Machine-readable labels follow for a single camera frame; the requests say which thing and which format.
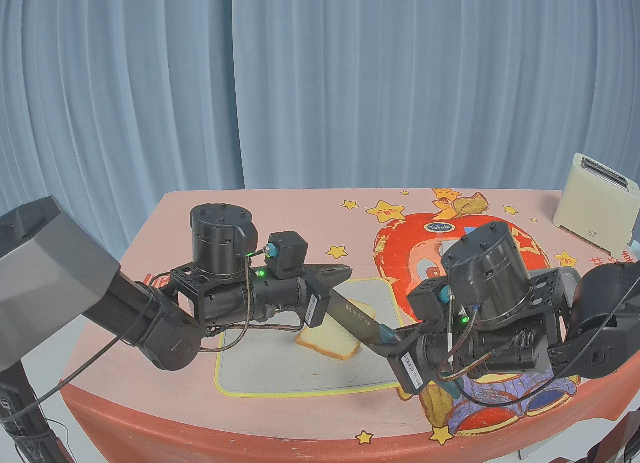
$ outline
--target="toaster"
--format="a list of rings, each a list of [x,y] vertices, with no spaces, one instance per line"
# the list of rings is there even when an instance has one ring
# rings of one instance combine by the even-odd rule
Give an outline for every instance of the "toaster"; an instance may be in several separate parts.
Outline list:
[[[576,153],[553,223],[622,260],[639,210],[638,184]]]

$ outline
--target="table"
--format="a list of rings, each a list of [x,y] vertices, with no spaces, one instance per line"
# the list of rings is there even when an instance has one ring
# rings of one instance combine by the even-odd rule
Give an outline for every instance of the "table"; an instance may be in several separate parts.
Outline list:
[[[572,265],[582,275],[610,261],[552,225],[560,195],[450,188],[174,192],[142,227],[122,270],[148,280],[190,261],[190,209],[226,202],[252,212],[259,247],[270,232],[299,232],[309,243],[308,263],[353,268],[338,291],[375,305],[380,320],[406,324],[412,319],[405,296],[424,276],[444,272],[447,241],[489,219],[507,221],[530,269]],[[629,251],[624,257],[635,260]],[[111,337],[88,324],[65,376]],[[242,355],[257,348],[269,358],[243,363]],[[640,387],[636,355],[605,378],[560,379],[514,407],[482,409],[433,384],[405,397],[386,362],[363,347],[351,361],[337,361],[300,347],[294,334],[249,331],[233,351],[200,354],[168,372],[118,344],[62,395],[110,463],[483,462],[583,419],[615,420]],[[547,376],[496,375],[466,380],[465,387],[480,398],[491,391],[512,398]]]

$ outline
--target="toaster slot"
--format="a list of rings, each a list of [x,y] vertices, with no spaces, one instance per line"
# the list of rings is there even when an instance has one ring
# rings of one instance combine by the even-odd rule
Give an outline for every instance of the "toaster slot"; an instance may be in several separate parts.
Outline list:
[[[596,161],[592,161],[587,157],[583,157],[580,166],[588,172],[591,172],[594,175],[597,175],[600,178],[611,182],[613,185],[618,186],[620,189],[628,191],[627,179],[622,177],[622,175],[620,175],[619,173],[616,173],[615,171],[610,170],[609,168],[605,168],[599,163],[596,163]]]

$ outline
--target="slice of bread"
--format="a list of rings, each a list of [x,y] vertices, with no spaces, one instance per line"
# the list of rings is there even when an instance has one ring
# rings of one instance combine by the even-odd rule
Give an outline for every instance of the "slice of bread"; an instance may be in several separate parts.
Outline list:
[[[376,312],[371,305],[353,299],[349,301],[368,316],[376,317]],[[329,314],[324,316],[324,321],[320,326],[305,327],[296,337],[296,344],[338,360],[348,360],[356,354],[358,347],[360,347],[360,341],[340,326]]]

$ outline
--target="blue curtain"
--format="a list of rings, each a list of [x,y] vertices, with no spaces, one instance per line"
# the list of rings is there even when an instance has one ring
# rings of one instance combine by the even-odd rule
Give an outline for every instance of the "blue curtain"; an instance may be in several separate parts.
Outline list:
[[[0,211],[117,257],[172,190],[640,180],[640,0],[0,0]]]

